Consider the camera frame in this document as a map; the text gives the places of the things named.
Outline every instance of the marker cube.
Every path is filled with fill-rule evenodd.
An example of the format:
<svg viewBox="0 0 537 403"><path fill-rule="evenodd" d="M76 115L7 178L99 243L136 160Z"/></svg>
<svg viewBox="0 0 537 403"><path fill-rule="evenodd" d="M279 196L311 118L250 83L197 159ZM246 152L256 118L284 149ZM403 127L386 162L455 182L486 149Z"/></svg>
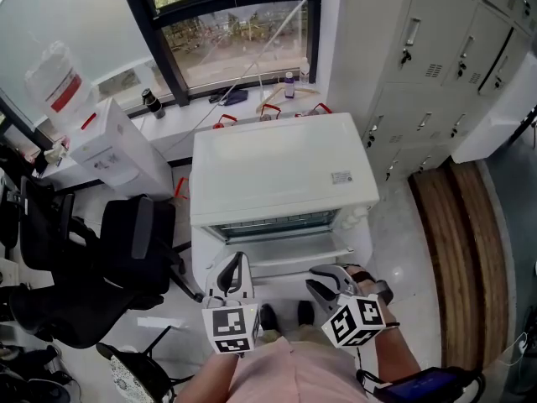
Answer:
<svg viewBox="0 0 537 403"><path fill-rule="evenodd" d="M362 346L386 328L378 296L350 297L322 326L336 348Z"/></svg>
<svg viewBox="0 0 537 403"><path fill-rule="evenodd" d="M253 351L259 331L258 305L203 309L209 342L217 353Z"/></svg>

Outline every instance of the purple bottle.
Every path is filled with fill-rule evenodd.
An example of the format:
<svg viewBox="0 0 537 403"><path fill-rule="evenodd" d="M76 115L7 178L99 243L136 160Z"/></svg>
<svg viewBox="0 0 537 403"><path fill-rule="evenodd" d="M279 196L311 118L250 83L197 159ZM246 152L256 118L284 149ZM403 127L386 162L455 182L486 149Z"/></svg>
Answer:
<svg viewBox="0 0 537 403"><path fill-rule="evenodd" d="M285 73L285 98L295 98L295 79L293 73Z"/></svg>

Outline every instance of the hand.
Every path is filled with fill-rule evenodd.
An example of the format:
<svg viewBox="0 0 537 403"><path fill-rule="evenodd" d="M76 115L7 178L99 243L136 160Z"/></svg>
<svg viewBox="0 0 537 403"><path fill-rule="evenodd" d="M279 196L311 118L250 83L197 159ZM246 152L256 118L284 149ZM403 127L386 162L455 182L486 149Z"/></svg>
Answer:
<svg viewBox="0 0 537 403"><path fill-rule="evenodd" d="M345 270L351 277L358 272L366 271L363 267L360 267L359 265L348 265ZM369 286L375 285L375 283L370 279L363 280L362 282L358 282L357 284L360 290L366 290L366 288L368 288ZM380 297L378 298L378 304L380 305L380 309L383 312L385 322L397 322L397 319L394 317L394 314L389 311L388 307L386 306L386 303L384 303L384 300Z"/></svg>

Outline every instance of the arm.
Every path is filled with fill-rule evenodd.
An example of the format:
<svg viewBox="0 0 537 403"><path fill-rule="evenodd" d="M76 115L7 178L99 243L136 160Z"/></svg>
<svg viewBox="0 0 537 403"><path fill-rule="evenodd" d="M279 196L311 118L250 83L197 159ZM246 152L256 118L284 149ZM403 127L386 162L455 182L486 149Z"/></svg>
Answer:
<svg viewBox="0 0 537 403"><path fill-rule="evenodd" d="M361 267L357 266L347 267L347 273L350 276L362 270ZM359 283L361 288L371 284L373 284L371 280ZM386 323L397 322L397 319L384 302L380 299L378 302L383 311L384 321ZM378 377L381 380L394 382L397 379L406 378L421 371L399 328L392 328L379 333L375 337L375 347L377 349Z"/></svg>
<svg viewBox="0 0 537 403"><path fill-rule="evenodd" d="M238 356L214 353L177 395L175 403L225 403Z"/></svg>

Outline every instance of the person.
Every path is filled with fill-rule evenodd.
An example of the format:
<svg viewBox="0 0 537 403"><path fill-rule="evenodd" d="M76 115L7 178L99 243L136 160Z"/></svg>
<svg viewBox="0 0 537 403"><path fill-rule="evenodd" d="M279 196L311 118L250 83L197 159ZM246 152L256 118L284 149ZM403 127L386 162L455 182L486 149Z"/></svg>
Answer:
<svg viewBox="0 0 537 403"><path fill-rule="evenodd" d="M364 271L347 267L349 275ZM361 288L371 280L358 283ZM380 301L385 322L397 322ZM315 313L308 301L299 303L299 342L281 337L269 305L260 311L263 345L240 359L235 353L213 354L198 374L178 394L180 403L316 403L365 402L365 391L356 379L354 357L334 348L325 334L313 327ZM398 328L375 337L378 377L394 382L420 372Z"/></svg>

